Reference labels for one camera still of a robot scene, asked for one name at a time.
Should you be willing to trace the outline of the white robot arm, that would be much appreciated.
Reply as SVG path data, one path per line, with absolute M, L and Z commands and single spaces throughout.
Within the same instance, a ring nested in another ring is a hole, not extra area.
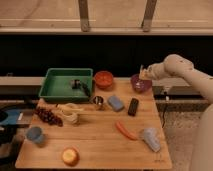
M 189 171 L 213 171 L 213 75 L 196 69 L 178 54 L 170 54 L 162 62 L 149 65 L 145 76 L 152 80 L 181 78 L 199 94 L 206 108 L 197 125 Z

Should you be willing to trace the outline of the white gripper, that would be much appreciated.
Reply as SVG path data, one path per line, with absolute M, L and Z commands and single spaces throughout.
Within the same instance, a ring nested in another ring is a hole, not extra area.
M 156 63 L 150 65 L 146 70 L 146 76 L 150 79 L 159 80 L 166 77 L 164 65 L 162 63 Z

